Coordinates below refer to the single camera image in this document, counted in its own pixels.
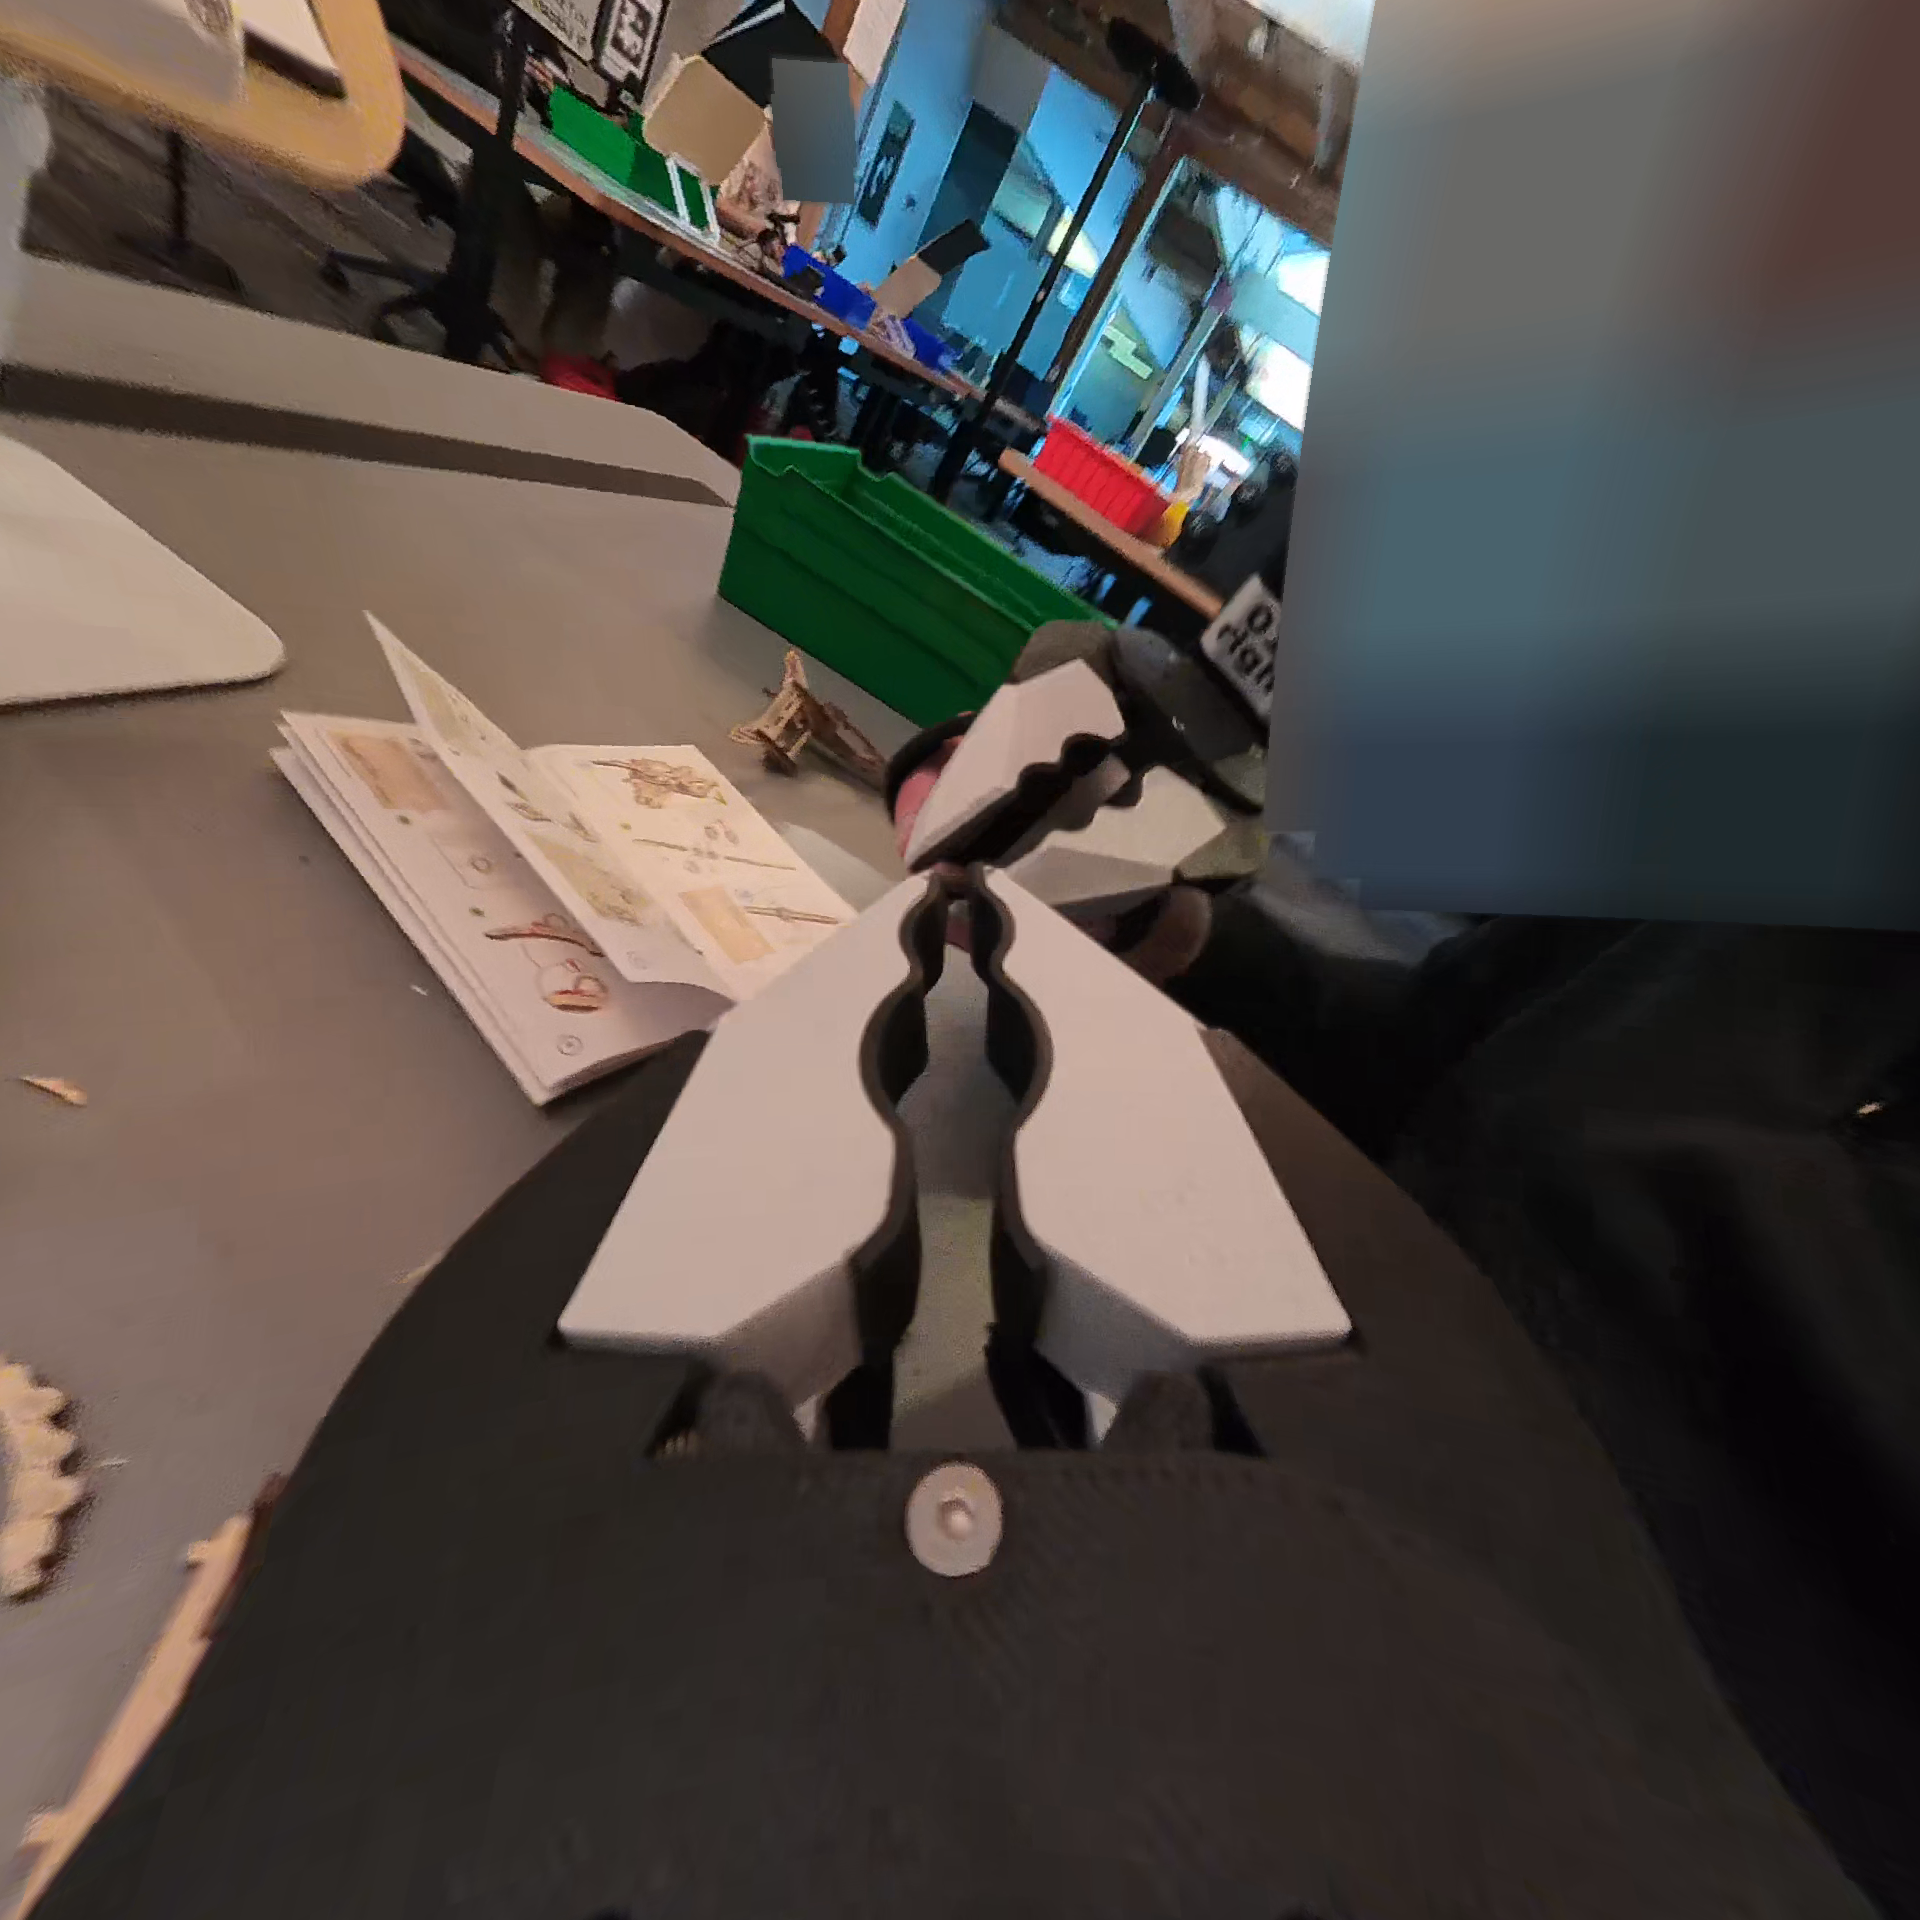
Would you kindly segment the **light wooden side table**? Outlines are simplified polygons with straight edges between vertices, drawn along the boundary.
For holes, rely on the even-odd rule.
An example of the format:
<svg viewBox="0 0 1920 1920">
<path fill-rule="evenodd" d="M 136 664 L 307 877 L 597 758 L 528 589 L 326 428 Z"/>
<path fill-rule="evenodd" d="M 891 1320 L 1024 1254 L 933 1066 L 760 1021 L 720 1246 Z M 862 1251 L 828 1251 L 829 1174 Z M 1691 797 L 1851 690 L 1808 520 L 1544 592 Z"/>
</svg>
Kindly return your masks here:
<svg viewBox="0 0 1920 1920">
<path fill-rule="evenodd" d="M 376 3 L 4 3 L 1 65 L 313 185 L 382 174 L 401 134 Z"/>
</svg>

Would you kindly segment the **laser-cut wooden sheet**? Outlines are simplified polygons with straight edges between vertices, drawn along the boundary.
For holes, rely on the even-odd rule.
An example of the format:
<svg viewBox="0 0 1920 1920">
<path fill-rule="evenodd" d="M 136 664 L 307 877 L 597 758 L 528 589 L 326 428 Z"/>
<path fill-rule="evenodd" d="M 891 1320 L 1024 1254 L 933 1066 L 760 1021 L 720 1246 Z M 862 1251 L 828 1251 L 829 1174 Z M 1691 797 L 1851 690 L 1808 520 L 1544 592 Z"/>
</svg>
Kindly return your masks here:
<svg viewBox="0 0 1920 1920">
<path fill-rule="evenodd" d="M 287 1476 L 273 1472 L 245 1513 L 231 1515 L 182 1555 L 182 1588 L 102 1737 L 64 1802 L 36 1811 L 16 1848 L 28 1873 L 6 1917 L 33 1916 L 48 1886 L 102 1819 L 153 1745 L 177 1714 L 207 1648 L 223 1630 L 265 1546 Z"/>
</svg>

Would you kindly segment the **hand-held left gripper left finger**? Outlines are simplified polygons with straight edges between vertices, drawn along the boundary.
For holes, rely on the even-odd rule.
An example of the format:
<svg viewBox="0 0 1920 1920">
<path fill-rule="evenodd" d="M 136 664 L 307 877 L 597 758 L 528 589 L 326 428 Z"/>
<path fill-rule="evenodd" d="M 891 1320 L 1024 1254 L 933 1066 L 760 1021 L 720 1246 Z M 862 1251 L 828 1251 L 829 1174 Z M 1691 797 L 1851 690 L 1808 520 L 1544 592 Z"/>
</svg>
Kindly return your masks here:
<svg viewBox="0 0 1920 1920">
<path fill-rule="evenodd" d="M 925 1000 L 949 893 L 909 877 L 710 1032 L 556 1324 L 566 1387 L 657 1433 L 751 1377 L 828 1449 L 886 1449 L 921 1296 Z"/>
</svg>

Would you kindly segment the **red plastic bin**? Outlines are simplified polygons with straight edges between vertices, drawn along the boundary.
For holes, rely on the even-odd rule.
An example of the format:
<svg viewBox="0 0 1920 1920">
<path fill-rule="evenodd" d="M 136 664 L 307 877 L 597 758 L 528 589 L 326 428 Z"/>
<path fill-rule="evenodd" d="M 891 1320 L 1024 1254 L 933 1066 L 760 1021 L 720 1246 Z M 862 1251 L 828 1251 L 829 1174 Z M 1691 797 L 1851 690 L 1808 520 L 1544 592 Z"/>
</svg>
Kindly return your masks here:
<svg viewBox="0 0 1920 1920">
<path fill-rule="evenodd" d="M 1047 434 L 1030 460 L 1038 473 L 1125 534 L 1147 539 L 1160 528 L 1167 492 L 1069 419 L 1047 416 Z"/>
</svg>

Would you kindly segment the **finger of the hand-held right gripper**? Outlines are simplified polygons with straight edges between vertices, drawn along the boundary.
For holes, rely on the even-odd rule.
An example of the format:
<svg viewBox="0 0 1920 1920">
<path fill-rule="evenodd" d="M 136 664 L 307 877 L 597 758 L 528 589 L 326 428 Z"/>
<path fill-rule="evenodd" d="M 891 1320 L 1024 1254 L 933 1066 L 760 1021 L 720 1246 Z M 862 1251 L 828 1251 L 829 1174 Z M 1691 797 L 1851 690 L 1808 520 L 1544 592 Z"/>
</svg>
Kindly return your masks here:
<svg viewBox="0 0 1920 1920">
<path fill-rule="evenodd" d="M 1201 790 L 1175 772 L 1142 772 L 1131 800 L 1047 829 L 1007 877 L 1069 922 L 1116 920 L 1164 897 L 1220 835 L 1222 817 Z"/>
<path fill-rule="evenodd" d="M 1120 704 L 1085 660 L 1003 684 L 959 733 L 919 804 L 903 843 L 904 866 L 923 873 L 998 861 L 1121 736 Z"/>
</svg>

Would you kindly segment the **green plastic bin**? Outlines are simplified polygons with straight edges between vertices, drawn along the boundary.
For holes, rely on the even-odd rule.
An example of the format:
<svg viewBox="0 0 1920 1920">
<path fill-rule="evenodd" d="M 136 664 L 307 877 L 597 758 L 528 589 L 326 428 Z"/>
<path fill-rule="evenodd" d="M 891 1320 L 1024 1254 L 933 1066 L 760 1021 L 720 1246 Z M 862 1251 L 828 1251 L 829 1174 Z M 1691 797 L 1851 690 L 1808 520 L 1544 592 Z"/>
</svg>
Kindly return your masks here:
<svg viewBox="0 0 1920 1920">
<path fill-rule="evenodd" d="M 933 726 L 983 706 L 1033 630 L 1110 621 L 851 446 L 749 437 L 717 594 Z"/>
</svg>

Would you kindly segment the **white instruction booklet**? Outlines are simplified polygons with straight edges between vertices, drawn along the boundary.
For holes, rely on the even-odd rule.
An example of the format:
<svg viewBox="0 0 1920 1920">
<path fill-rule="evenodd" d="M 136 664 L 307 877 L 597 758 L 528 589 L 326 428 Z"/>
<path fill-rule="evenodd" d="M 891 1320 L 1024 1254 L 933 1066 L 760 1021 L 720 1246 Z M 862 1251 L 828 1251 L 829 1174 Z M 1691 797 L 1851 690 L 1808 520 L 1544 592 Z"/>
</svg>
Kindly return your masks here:
<svg viewBox="0 0 1920 1920">
<path fill-rule="evenodd" d="M 523 749 L 382 621 L 397 722 L 271 765 L 540 1109 L 705 1032 L 857 916 L 689 746 Z"/>
</svg>

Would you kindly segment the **white desk stand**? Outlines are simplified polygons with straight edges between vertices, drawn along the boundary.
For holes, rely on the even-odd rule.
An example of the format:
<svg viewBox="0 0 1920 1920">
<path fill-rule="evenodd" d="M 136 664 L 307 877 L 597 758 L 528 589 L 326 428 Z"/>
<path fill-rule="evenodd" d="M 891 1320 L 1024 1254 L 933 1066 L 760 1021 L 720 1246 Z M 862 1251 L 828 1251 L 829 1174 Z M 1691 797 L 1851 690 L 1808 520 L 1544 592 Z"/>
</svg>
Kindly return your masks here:
<svg viewBox="0 0 1920 1920">
<path fill-rule="evenodd" d="M 277 633 L 46 453 L 1 438 L 1 706 L 227 688 Z"/>
</svg>

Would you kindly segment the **wavy wooden strip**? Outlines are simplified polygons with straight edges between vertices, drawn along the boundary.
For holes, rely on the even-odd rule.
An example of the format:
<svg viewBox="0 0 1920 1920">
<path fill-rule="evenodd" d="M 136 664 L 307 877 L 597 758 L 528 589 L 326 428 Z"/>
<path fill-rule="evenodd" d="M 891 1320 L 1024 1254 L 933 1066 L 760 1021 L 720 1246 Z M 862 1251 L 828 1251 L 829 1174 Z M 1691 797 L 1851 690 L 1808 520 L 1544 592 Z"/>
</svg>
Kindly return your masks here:
<svg viewBox="0 0 1920 1920">
<path fill-rule="evenodd" d="M 43 1590 L 68 1522 L 86 1500 L 72 1461 L 68 1397 L 25 1363 L 1 1357 L 1 1601 Z"/>
</svg>

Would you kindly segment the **person's right hand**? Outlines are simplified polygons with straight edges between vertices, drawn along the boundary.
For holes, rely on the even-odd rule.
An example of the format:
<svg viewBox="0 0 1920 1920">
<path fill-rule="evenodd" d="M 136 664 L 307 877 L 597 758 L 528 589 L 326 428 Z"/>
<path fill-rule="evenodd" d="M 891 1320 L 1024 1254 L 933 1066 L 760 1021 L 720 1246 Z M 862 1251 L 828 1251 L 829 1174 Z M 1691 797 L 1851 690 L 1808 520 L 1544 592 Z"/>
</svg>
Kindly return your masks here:
<svg viewBox="0 0 1920 1920">
<path fill-rule="evenodd" d="M 955 731 L 925 733 L 911 740 L 889 769 L 886 802 L 895 851 L 903 858 L 921 810 L 959 744 L 963 736 Z M 1190 884 L 1175 882 L 1117 916 L 1095 920 L 1078 909 L 1069 920 L 1127 966 L 1167 986 L 1201 953 L 1211 928 L 1211 904 Z"/>
</svg>

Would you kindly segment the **black stand pole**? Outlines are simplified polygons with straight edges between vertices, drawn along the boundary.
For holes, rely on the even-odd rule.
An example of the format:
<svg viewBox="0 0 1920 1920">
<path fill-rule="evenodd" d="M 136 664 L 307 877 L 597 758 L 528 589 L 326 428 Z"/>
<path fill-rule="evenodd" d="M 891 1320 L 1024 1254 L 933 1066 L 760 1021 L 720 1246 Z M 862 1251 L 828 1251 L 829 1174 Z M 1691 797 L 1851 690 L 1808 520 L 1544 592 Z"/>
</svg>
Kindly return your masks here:
<svg viewBox="0 0 1920 1920">
<path fill-rule="evenodd" d="M 971 413 L 967 413 L 965 421 L 955 421 L 955 428 L 947 444 L 947 453 L 928 483 L 931 497 L 942 505 L 950 501 L 953 486 L 967 470 L 973 450 L 980 442 L 980 434 L 995 421 L 1001 400 L 1005 400 L 1015 372 L 1022 366 L 1022 353 L 1029 339 L 1033 337 L 1035 326 L 1039 324 L 1065 272 L 1072 245 L 1078 241 L 1080 230 L 1088 224 L 1088 218 L 1097 208 L 1097 200 L 1105 181 L 1110 179 L 1117 158 L 1127 150 L 1147 105 L 1152 101 L 1164 101 L 1164 105 L 1177 112 L 1185 112 L 1200 101 L 1200 89 L 1188 67 L 1169 48 L 1166 48 L 1160 38 L 1142 30 L 1131 18 L 1112 16 L 1105 25 L 1105 43 L 1110 57 L 1116 59 L 1116 67 L 1129 81 L 1127 94 L 1121 98 L 1121 105 L 1117 107 L 1116 125 L 1095 165 L 1085 192 L 1072 210 L 1072 219 L 1063 230 L 1061 243 L 1041 245 L 1047 268 L 1035 296 L 1030 298 L 1019 324 L 1015 326 L 1013 340 L 995 361 L 990 382 L 983 395 L 971 405 Z"/>
</svg>

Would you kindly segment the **wooden model frame assembly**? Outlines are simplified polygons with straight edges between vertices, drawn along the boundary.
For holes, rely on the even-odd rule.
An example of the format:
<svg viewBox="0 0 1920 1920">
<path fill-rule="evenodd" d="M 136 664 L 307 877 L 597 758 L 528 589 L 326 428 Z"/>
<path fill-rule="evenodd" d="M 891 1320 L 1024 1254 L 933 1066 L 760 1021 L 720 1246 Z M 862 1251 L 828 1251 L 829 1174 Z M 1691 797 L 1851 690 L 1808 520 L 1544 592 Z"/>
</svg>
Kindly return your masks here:
<svg viewBox="0 0 1920 1920">
<path fill-rule="evenodd" d="M 790 645 L 780 686 L 755 718 L 732 726 L 729 739 L 774 774 L 798 778 L 814 756 L 871 790 L 884 788 L 886 758 L 839 704 L 811 688 L 801 653 Z"/>
</svg>

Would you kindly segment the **person's right forearm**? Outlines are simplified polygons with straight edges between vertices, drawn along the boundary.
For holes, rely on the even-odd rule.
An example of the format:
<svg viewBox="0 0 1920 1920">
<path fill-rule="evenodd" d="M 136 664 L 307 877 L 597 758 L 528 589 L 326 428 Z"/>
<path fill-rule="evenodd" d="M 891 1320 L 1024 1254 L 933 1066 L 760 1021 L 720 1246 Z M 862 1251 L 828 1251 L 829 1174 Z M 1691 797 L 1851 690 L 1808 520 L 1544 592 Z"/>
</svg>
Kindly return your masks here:
<svg viewBox="0 0 1920 1920">
<path fill-rule="evenodd" d="M 1371 1161 L 1452 1069 L 1636 930 L 1628 920 L 1467 920 L 1423 950 L 1325 899 L 1243 884 L 1167 994 L 1248 1046 Z"/>
</svg>

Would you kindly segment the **person's black sweater torso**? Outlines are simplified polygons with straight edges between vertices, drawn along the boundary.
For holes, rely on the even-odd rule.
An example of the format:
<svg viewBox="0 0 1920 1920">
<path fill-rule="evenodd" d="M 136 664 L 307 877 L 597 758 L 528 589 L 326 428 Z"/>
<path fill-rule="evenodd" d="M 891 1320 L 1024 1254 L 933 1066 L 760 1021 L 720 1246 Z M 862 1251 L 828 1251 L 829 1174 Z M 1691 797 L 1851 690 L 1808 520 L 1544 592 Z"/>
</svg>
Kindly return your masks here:
<svg viewBox="0 0 1920 1920">
<path fill-rule="evenodd" d="M 1568 1381 L 1795 1804 L 1916 1916 L 1916 933 L 1481 920 L 1390 1009 L 1382 1164 Z"/>
</svg>

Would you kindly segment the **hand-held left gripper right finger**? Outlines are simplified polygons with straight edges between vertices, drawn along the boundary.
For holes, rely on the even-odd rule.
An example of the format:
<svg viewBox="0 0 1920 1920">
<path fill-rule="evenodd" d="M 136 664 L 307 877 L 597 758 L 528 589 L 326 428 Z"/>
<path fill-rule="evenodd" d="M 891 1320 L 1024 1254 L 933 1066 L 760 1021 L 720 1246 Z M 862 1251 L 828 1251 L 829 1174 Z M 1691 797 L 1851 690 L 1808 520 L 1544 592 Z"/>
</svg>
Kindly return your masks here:
<svg viewBox="0 0 1920 1920">
<path fill-rule="evenodd" d="M 971 869 L 985 1051 L 1015 1104 L 988 1381 L 1016 1449 L 1085 1449 L 1152 1377 L 1352 1346 L 1209 1034 L 1009 873 Z"/>
</svg>

